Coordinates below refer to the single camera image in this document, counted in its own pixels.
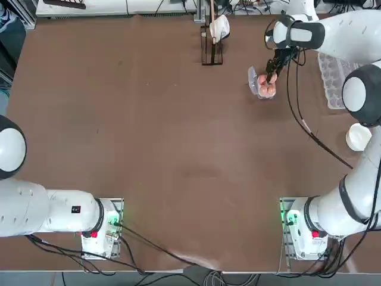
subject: black sticker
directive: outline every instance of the black sticker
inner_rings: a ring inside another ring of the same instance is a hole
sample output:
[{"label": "black sticker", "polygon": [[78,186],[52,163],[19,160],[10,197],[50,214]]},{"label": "black sticker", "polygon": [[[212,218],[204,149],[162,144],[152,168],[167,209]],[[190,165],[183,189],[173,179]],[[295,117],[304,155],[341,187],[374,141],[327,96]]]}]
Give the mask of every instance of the black sticker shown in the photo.
[{"label": "black sticker", "polygon": [[71,213],[80,213],[81,212],[81,206],[72,206],[71,207]]}]

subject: floor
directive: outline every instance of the floor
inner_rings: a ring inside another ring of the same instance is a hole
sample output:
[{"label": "floor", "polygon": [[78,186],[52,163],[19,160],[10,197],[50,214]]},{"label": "floor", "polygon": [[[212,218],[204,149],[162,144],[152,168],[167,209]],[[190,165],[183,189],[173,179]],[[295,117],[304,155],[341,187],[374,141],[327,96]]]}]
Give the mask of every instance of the floor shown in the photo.
[{"label": "floor", "polygon": [[[205,274],[207,271],[202,268],[188,268],[185,270],[185,274],[196,281],[199,285],[202,284]],[[160,276],[165,274],[155,274],[153,278],[148,278],[145,282],[150,282]],[[100,275],[91,275],[80,272],[66,272],[64,274],[66,286],[134,286],[141,280],[141,276],[134,272],[123,272],[117,273],[115,276],[106,277]],[[226,275],[227,283],[241,284],[246,281],[248,275],[239,274],[239,275]],[[272,274],[261,275],[258,286],[265,285],[276,285],[276,286],[334,286],[334,285],[343,285],[343,286],[372,286],[380,285],[381,275],[356,275],[356,274],[342,274],[336,275],[331,279],[321,279],[321,278],[296,278],[296,279],[287,279],[276,277]],[[0,273],[0,285],[2,286],[11,286],[11,285],[28,285],[28,286],[64,286],[62,282],[61,272],[12,272]],[[187,281],[182,277],[170,277],[167,279],[160,280],[153,284],[154,286],[191,286],[191,282]]]}]

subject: clear plastic tray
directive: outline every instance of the clear plastic tray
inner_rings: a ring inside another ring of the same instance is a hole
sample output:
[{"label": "clear plastic tray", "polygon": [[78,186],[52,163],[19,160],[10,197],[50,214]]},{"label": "clear plastic tray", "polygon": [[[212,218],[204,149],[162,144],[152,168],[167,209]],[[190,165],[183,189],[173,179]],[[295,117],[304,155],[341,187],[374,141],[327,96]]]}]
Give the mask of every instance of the clear plastic tray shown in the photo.
[{"label": "clear plastic tray", "polygon": [[347,75],[359,68],[360,65],[339,60],[321,52],[319,52],[317,59],[328,107],[330,109],[344,109],[345,106],[341,95],[344,80]]},{"label": "clear plastic tray", "polygon": [[252,94],[256,95],[260,100],[270,100],[275,96],[275,94],[272,97],[262,97],[260,95],[258,89],[258,76],[253,66],[251,66],[248,70],[248,81]]}]

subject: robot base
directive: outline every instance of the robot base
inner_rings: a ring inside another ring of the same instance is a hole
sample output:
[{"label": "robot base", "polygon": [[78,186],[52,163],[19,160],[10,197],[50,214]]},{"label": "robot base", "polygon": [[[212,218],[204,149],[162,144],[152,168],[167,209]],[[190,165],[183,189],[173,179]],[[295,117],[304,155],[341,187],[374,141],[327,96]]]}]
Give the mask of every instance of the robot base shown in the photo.
[{"label": "robot base", "polygon": [[[91,252],[107,258],[117,258],[120,254],[119,235],[121,228],[113,225],[123,218],[122,198],[99,198],[104,208],[103,223],[100,230],[91,233],[90,237],[81,235],[82,251]],[[84,254],[89,260],[103,260],[103,258]]]},{"label": "robot base", "polygon": [[308,229],[304,217],[306,200],[307,197],[280,199],[286,254],[297,260],[324,259],[328,236],[314,237]]}]

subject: plastic container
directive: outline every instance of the plastic container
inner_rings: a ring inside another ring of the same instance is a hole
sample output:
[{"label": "plastic container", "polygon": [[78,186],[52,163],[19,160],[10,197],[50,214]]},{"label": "plastic container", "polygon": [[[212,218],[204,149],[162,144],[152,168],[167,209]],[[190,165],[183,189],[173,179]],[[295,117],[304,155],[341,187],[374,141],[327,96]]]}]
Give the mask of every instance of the plastic container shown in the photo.
[{"label": "plastic container", "polygon": [[260,95],[259,88],[258,88],[259,87],[258,76],[253,66],[251,66],[248,70],[248,80],[249,80],[249,87],[252,94],[256,95],[260,100],[270,100],[275,96],[276,93],[272,97],[262,97]]},{"label": "plastic container", "polygon": [[338,58],[333,58],[321,52],[319,52],[317,59],[321,71],[321,78],[324,83],[328,107],[330,109],[345,109],[342,99],[344,80],[347,75],[361,65],[339,60]]},{"label": "plastic container", "polygon": [[364,151],[370,138],[370,130],[359,123],[353,124],[345,135],[346,144],[353,151]]}]

